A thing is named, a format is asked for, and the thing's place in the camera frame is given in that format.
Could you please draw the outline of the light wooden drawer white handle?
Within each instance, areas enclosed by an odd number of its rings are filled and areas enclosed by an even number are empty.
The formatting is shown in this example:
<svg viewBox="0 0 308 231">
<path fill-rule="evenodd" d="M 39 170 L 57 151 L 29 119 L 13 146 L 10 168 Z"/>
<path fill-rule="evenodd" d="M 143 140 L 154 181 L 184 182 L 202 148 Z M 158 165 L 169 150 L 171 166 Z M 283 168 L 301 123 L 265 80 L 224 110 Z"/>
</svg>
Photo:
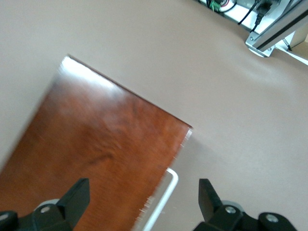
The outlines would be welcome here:
<svg viewBox="0 0 308 231">
<path fill-rule="evenodd" d="M 136 218 L 134 226 L 130 231 L 152 231 L 179 183 L 179 175 L 173 169 L 173 165 L 177 161 L 177 158 L 178 157 L 175 156 L 172 159 L 171 164 L 166 168 L 154 192 L 147 197 L 147 201 L 143 208 L 140 209 L 139 216 Z"/>
</svg>

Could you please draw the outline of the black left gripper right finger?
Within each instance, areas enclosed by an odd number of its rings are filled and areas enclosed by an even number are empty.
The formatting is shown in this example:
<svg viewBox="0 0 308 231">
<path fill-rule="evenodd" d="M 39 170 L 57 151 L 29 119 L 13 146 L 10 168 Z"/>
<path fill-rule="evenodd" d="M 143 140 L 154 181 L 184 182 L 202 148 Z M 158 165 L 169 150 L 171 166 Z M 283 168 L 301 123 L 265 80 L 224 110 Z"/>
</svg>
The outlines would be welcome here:
<svg viewBox="0 0 308 231">
<path fill-rule="evenodd" d="M 199 179 L 198 203 L 204 221 L 193 231 L 259 231 L 256 219 L 221 201 L 209 179 Z"/>
</svg>

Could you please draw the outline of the green terminal connector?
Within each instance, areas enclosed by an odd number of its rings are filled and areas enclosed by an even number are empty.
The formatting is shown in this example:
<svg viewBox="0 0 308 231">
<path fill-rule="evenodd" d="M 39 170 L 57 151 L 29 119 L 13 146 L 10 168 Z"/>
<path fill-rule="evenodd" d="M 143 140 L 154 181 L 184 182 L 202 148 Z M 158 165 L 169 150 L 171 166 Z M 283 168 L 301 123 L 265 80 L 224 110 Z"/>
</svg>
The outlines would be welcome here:
<svg viewBox="0 0 308 231">
<path fill-rule="evenodd" d="M 214 12 L 219 12 L 223 0 L 207 0 L 207 6 Z"/>
</svg>

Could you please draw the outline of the brown table cloth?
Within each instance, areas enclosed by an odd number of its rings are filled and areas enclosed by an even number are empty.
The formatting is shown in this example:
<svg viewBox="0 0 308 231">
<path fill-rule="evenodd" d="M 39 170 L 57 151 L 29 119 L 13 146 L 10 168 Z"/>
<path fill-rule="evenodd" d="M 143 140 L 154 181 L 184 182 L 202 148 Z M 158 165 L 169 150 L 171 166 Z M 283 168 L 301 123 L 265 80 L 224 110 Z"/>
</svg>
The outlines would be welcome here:
<svg viewBox="0 0 308 231">
<path fill-rule="evenodd" d="M 194 0 L 0 0 L 0 168 L 70 54 L 193 128 L 153 231 L 202 221 L 198 181 L 308 231 L 308 66 Z"/>
</svg>

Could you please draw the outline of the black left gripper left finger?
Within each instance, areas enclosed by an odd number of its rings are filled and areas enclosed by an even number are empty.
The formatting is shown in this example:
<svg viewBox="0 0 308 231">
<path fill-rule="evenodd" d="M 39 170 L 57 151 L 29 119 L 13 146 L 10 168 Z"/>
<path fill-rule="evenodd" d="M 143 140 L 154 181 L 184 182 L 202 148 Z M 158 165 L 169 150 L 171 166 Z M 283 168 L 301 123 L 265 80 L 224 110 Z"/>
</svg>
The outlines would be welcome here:
<svg viewBox="0 0 308 231">
<path fill-rule="evenodd" d="M 19 219 L 19 231 L 73 231 L 90 203 L 90 181 L 80 178 L 60 199 Z"/>
</svg>

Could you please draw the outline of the dark red wooden cabinet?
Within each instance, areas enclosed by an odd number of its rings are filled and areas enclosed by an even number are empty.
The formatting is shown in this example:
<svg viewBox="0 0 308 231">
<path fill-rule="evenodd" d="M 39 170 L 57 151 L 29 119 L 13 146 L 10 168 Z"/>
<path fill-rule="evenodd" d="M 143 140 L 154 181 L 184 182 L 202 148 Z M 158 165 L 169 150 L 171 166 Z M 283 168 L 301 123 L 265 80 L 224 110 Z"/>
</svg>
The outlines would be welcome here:
<svg viewBox="0 0 308 231">
<path fill-rule="evenodd" d="M 20 216 L 79 179 L 90 203 L 75 231 L 131 231 L 191 126 L 65 57 L 0 173 L 0 211 Z"/>
</svg>

